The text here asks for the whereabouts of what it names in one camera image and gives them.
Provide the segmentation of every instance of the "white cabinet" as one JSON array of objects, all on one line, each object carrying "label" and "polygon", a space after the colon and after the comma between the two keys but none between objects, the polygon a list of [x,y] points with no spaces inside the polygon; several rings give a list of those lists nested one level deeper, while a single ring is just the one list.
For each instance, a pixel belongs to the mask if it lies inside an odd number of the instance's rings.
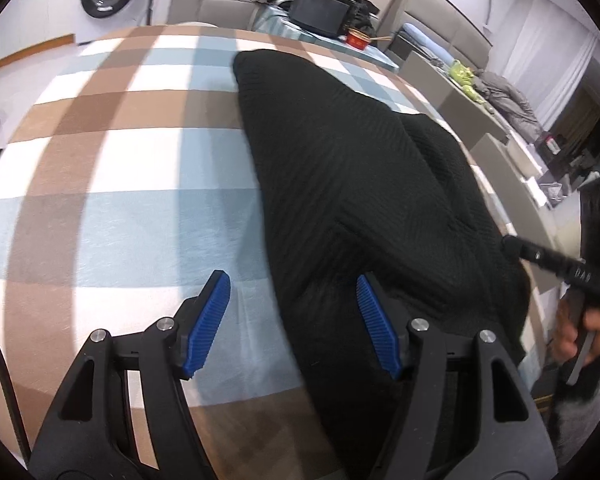
[{"label": "white cabinet", "polygon": [[74,33],[78,0],[11,0],[0,14],[0,59]]}]

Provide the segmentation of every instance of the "black quilted fabric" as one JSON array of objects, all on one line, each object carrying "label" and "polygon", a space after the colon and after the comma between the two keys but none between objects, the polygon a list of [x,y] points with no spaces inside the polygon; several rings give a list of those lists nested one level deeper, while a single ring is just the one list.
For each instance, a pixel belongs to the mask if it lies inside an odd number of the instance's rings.
[{"label": "black quilted fabric", "polygon": [[234,73],[280,316],[339,459],[366,478],[400,386],[378,365],[356,278],[372,270],[446,332],[493,330],[516,363],[528,278],[501,254],[458,144],[428,117],[290,54],[242,52]]}]

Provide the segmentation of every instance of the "metal bolt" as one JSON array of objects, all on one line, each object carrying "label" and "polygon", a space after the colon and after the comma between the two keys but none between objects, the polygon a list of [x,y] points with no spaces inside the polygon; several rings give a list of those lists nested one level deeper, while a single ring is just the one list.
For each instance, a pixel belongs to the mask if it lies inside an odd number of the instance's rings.
[{"label": "metal bolt", "polygon": [[94,343],[99,343],[104,338],[106,338],[106,336],[107,336],[107,331],[104,330],[103,328],[98,328],[98,329],[94,330],[93,332],[91,332],[89,339],[91,339]]},{"label": "metal bolt", "polygon": [[411,327],[416,332],[426,332],[429,330],[429,321],[426,319],[422,319],[421,317],[417,317],[413,321],[411,321]]},{"label": "metal bolt", "polygon": [[496,341],[496,335],[491,330],[481,330],[480,339],[482,339],[485,343],[493,343]]},{"label": "metal bolt", "polygon": [[158,330],[164,332],[165,330],[171,330],[175,324],[176,322],[173,320],[173,317],[163,317],[160,318],[155,325],[158,327]]}]

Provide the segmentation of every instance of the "striped tablecloth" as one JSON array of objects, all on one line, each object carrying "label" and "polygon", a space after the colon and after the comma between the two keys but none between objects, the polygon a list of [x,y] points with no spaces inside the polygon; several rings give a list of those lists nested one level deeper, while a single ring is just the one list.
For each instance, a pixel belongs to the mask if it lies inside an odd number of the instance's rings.
[{"label": "striped tablecloth", "polygon": [[[315,44],[168,25],[85,47],[0,158],[0,344],[32,439],[92,330],[144,330],[224,269],[229,307],[205,367],[184,383],[219,478],[339,475],[277,316],[240,129],[231,64],[236,52],[260,48],[309,59],[393,110],[428,114],[450,131],[395,74]],[[534,333],[523,335],[528,350]],[[137,373],[130,389],[139,452],[152,463]],[[0,436],[17,450],[1,392]]]},{"label": "striped tablecloth", "polygon": [[389,59],[381,50],[374,46],[368,46],[365,50],[349,46],[338,39],[326,38],[320,34],[314,34],[295,23],[288,20],[288,13],[279,7],[261,6],[255,19],[253,20],[252,30],[264,34],[274,34],[289,38],[290,40],[304,41],[305,43],[315,43],[330,50],[349,54],[350,56],[363,59],[390,72],[397,73],[400,70],[391,59]]}]

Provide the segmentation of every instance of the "gray jacket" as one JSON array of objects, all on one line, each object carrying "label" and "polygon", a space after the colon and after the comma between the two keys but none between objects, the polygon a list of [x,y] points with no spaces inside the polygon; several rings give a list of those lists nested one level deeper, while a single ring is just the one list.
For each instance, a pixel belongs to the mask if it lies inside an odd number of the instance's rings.
[{"label": "gray jacket", "polygon": [[477,70],[474,87],[499,111],[529,144],[542,136],[542,125],[524,95],[509,81],[493,72]]}]

